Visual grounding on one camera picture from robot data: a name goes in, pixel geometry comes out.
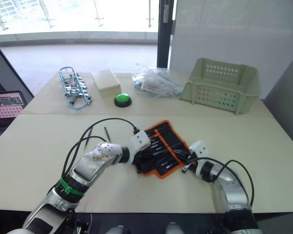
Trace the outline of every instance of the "glass railing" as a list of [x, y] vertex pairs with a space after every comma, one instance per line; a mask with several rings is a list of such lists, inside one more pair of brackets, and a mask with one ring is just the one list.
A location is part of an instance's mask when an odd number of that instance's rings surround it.
[[0, 0], [0, 35], [157, 32], [159, 0]]

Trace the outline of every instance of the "clear plastic bag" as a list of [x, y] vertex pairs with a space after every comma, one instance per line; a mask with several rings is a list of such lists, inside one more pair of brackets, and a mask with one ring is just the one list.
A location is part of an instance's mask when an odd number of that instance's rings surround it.
[[139, 93], [155, 98], [179, 98], [183, 86], [175, 73], [166, 68], [137, 65], [143, 71], [133, 74], [132, 80]]

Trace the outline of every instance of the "green plastic basket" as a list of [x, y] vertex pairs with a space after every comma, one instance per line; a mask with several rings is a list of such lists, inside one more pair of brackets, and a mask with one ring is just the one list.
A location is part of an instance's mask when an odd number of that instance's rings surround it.
[[245, 113], [261, 95], [258, 70], [243, 64], [199, 58], [182, 100]]

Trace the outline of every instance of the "laptop screen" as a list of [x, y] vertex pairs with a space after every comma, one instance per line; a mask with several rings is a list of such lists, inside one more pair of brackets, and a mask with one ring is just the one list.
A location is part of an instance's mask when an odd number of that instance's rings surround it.
[[0, 92], [0, 128], [7, 128], [25, 106], [21, 91]]

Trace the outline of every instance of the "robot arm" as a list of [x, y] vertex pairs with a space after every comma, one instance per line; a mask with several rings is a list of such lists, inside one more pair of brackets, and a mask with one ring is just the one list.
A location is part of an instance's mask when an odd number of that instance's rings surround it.
[[70, 222], [73, 211], [85, 192], [94, 184], [103, 171], [117, 163], [132, 164], [135, 155], [150, 146], [144, 131], [135, 134], [125, 147], [101, 142], [95, 150], [85, 154], [61, 178], [38, 207], [27, 217], [22, 229], [10, 234], [53, 234]]
[[[196, 157], [207, 157], [209, 154], [203, 141], [195, 142], [189, 150], [191, 155]], [[212, 182], [223, 165], [201, 159], [196, 166], [191, 167], [198, 177], [206, 182]], [[231, 234], [262, 234], [254, 219], [246, 192], [227, 168], [214, 181], [213, 201], [216, 211], [224, 213], [224, 226]]]

